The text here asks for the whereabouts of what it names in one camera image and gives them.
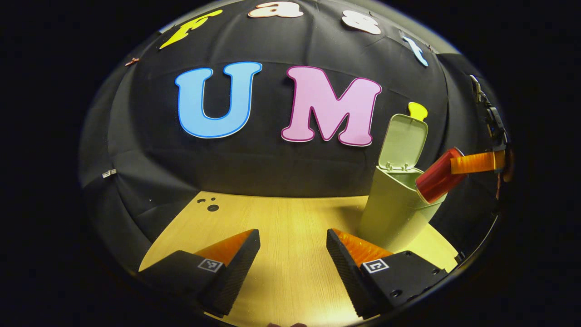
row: red cup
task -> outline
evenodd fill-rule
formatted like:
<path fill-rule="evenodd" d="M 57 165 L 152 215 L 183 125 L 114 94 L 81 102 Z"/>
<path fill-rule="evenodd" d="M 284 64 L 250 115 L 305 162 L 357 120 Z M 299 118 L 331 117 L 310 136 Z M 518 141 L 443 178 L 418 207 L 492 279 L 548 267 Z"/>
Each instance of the red cup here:
<path fill-rule="evenodd" d="M 458 148 L 449 149 L 415 180 L 415 189 L 424 202 L 434 203 L 467 176 L 467 174 L 452 175 L 450 160 L 463 156 Z"/>

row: trash can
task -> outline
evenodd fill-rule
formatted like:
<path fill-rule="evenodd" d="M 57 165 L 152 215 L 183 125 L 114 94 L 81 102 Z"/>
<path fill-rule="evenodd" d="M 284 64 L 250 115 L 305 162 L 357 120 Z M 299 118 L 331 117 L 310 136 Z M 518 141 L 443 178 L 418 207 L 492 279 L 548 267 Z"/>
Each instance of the trash can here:
<path fill-rule="evenodd" d="M 446 198 L 444 195 L 428 204 L 415 188 L 415 179 L 423 171 L 414 166 L 427 135 L 425 122 L 393 115 L 375 167 L 358 235 L 393 253 L 418 236 Z"/>

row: open lid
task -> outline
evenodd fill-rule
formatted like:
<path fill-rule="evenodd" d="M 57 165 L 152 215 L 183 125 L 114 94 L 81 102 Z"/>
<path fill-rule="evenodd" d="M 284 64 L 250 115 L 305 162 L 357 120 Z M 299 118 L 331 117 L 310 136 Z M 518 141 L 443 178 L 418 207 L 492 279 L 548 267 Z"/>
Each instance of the open lid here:
<path fill-rule="evenodd" d="M 379 167 L 410 170 L 418 162 L 428 136 L 428 125 L 400 113 L 389 120 L 388 131 L 379 154 Z"/>

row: light wooden surface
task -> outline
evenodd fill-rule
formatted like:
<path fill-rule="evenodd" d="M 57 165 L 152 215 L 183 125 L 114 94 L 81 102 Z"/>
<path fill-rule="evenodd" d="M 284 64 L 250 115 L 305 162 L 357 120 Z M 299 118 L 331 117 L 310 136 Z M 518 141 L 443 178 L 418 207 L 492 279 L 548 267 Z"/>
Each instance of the light wooden surface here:
<path fill-rule="evenodd" d="M 367 196 L 274 198 L 202 191 L 153 243 L 139 270 L 174 251 L 194 253 L 256 228 L 260 250 L 223 321 L 240 327 L 266 327 L 270 322 L 283 327 L 297 322 L 309 327 L 360 322 L 326 240 L 329 228 L 356 234 L 366 201 Z M 213 204 L 219 209 L 208 211 Z M 458 253 L 429 225 L 402 250 L 411 250 L 447 271 L 456 266 Z"/>

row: light blue letter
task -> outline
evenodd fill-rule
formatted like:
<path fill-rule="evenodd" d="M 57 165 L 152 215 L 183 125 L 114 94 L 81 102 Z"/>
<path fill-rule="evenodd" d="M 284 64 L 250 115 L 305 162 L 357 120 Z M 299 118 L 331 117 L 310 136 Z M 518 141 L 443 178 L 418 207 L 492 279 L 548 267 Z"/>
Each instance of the light blue letter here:
<path fill-rule="evenodd" d="M 250 117 L 252 78 L 262 70 L 257 62 L 235 62 L 224 67 L 232 79 L 230 109 L 220 118 L 210 118 L 204 113 L 204 83 L 212 76 L 210 68 L 199 68 L 180 74 L 175 84 L 178 95 L 178 117 L 189 134 L 200 138 L 219 138 L 232 135 L 244 127 Z"/>
<path fill-rule="evenodd" d="M 424 53 L 422 51 L 422 49 L 420 49 L 418 47 L 418 45 L 414 42 L 414 40 L 412 40 L 408 37 L 405 37 L 405 36 L 402 36 L 402 37 L 404 40 L 406 40 L 410 44 L 411 50 L 414 51 L 414 55 L 419 60 L 419 62 L 424 64 L 424 66 L 428 67 L 428 62 L 426 61 L 426 59 L 424 59 L 424 57 L 422 57 L 422 54 Z"/>

